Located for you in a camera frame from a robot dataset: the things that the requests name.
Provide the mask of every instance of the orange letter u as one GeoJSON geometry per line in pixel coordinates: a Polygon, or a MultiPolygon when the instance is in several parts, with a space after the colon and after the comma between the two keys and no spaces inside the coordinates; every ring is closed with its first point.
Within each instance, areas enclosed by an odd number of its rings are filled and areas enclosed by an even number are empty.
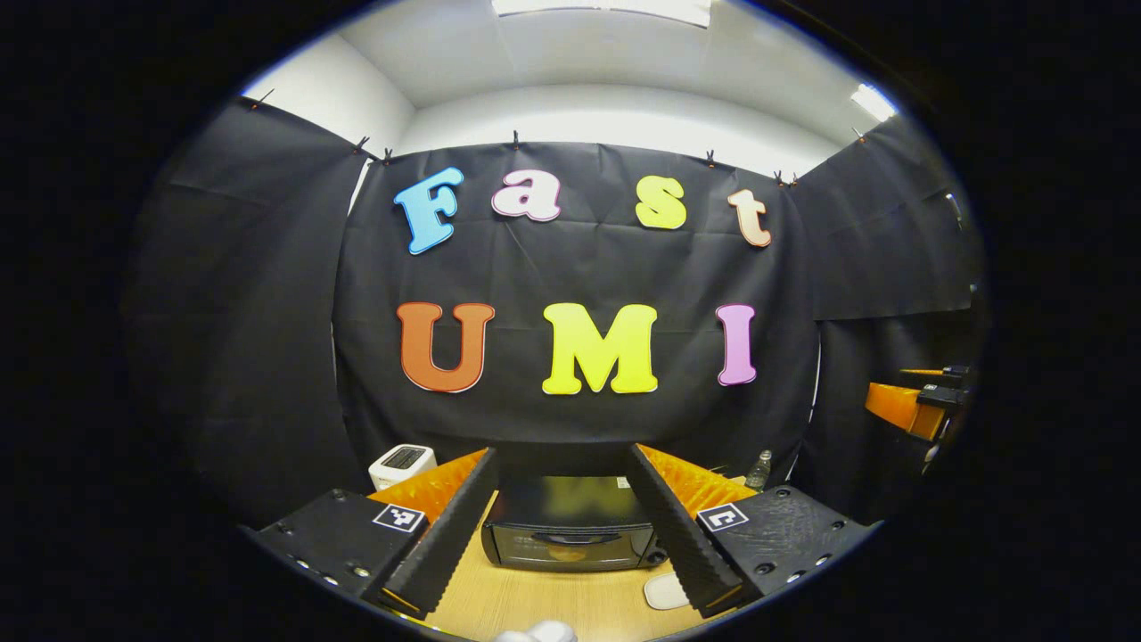
{"type": "Polygon", "coordinates": [[[464,302],[452,314],[460,320],[460,365],[454,371],[440,371],[431,360],[431,338],[444,310],[432,302],[405,302],[396,308],[404,324],[400,366],[408,380],[424,390],[463,392],[479,383],[484,374],[484,328],[495,317],[495,308],[464,302]]]}

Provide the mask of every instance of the pink letter i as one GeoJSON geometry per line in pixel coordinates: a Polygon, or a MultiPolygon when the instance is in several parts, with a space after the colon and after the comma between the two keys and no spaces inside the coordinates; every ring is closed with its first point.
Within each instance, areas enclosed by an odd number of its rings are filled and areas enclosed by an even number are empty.
{"type": "Polygon", "coordinates": [[[717,317],[725,326],[725,369],[717,382],[722,387],[747,384],[756,379],[750,355],[748,323],[753,308],[748,304],[722,304],[717,308],[717,317]]]}

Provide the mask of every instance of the ceiling light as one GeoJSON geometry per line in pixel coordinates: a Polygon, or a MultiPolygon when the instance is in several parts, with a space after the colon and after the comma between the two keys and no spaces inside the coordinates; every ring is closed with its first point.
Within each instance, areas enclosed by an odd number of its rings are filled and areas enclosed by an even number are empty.
{"type": "Polygon", "coordinates": [[[896,107],[883,97],[883,94],[869,84],[860,84],[859,89],[852,94],[852,100],[880,122],[896,115],[896,107]]]}
{"type": "Polygon", "coordinates": [[[549,9],[610,9],[680,21],[707,29],[712,0],[492,0],[501,16],[549,9]]]}

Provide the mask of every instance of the letter f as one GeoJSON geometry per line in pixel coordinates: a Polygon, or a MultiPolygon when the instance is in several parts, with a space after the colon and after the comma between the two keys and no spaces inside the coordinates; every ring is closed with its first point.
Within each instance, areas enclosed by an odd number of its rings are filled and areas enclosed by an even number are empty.
{"type": "Polygon", "coordinates": [[[445,185],[455,186],[460,182],[463,182],[463,173],[450,166],[402,190],[393,198],[394,203],[404,208],[404,214],[408,217],[408,227],[412,228],[410,252],[418,254],[434,247],[446,241],[455,230],[451,222],[440,222],[436,212],[444,216],[455,213],[459,208],[455,193],[445,185]],[[436,197],[431,195],[432,189],[436,189],[436,197]]]}

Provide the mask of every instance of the black toaster oven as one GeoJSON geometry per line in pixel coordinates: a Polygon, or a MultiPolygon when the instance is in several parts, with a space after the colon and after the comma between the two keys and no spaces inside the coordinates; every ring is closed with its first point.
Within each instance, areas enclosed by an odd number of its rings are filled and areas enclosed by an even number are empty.
{"type": "Polygon", "coordinates": [[[505,478],[480,529],[492,563],[589,572],[661,564],[665,550],[625,478],[505,478]]]}

